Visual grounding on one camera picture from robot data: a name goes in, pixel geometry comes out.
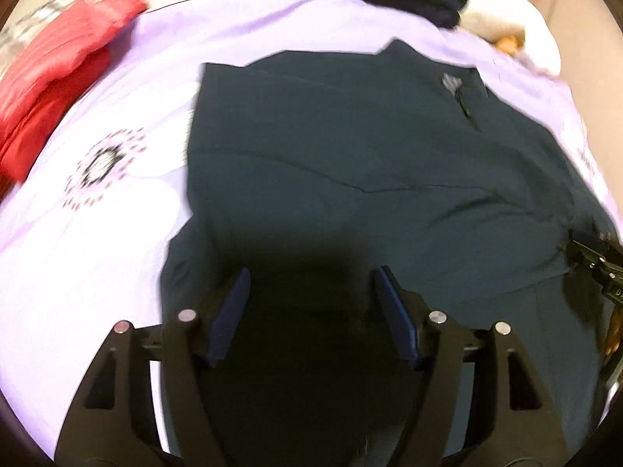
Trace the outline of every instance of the plaid fabric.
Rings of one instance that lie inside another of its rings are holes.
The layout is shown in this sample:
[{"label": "plaid fabric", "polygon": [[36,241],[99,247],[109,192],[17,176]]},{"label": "plaid fabric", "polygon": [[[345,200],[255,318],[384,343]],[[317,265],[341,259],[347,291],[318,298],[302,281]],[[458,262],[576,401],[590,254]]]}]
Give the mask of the plaid fabric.
[{"label": "plaid fabric", "polygon": [[41,30],[76,1],[52,0],[0,32],[0,79]]}]

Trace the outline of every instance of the white pillow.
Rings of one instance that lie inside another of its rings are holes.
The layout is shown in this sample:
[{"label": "white pillow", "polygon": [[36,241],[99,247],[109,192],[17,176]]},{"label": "white pillow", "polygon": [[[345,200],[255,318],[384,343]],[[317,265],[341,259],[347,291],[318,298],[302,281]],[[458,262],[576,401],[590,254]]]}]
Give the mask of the white pillow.
[{"label": "white pillow", "polygon": [[516,59],[536,73],[560,75],[560,51],[537,7],[528,0],[469,0],[460,12],[460,26],[497,42],[515,35],[524,47]]}]

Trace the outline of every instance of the mattress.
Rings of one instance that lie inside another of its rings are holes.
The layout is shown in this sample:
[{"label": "mattress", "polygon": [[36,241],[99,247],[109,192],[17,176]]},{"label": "mattress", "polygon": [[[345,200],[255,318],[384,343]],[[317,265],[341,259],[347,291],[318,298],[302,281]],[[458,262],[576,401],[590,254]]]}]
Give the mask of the mattress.
[{"label": "mattress", "polygon": [[[465,31],[359,0],[190,0],[142,15],[0,204],[0,388],[48,455],[113,324],[161,321],[167,245],[191,216],[186,142],[201,65],[244,66],[282,50],[377,53],[393,39],[477,67],[500,99],[552,132],[619,222],[569,88]],[[102,160],[119,146],[121,160]],[[101,181],[91,180],[95,166]]]}]

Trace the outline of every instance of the folded red garment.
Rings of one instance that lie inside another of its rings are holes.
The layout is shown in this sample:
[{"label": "folded red garment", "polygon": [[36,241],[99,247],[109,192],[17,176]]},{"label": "folded red garment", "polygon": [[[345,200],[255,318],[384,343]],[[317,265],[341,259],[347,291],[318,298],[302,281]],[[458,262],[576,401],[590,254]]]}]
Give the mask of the folded red garment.
[{"label": "folded red garment", "polygon": [[63,115],[110,63],[105,45],[142,0],[80,0],[24,49],[0,81],[0,176],[24,182]]}]

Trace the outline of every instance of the metal bolt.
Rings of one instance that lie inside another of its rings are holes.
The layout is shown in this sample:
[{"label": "metal bolt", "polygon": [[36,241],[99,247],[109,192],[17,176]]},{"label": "metal bolt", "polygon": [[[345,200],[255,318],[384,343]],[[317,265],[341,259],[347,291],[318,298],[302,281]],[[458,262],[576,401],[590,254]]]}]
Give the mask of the metal bolt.
[{"label": "metal bolt", "polygon": [[508,323],[504,321],[498,321],[495,324],[495,331],[499,333],[500,335],[509,335],[511,331],[511,327]]},{"label": "metal bolt", "polygon": [[130,322],[126,320],[118,321],[117,323],[114,324],[113,330],[114,330],[114,333],[116,334],[124,334],[128,330],[130,330]]},{"label": "metal bolt", "polygon": [[192,309],[184,309],[178,314],[178,319],[183,323],[189,323],[197,318],[197,313]]},{"label": "metal bolt", "polygon": [[445,313],[441,311],[432,311],[429,314],[429,320],[438,325],[445,323],[448,320],[448,317]]}]

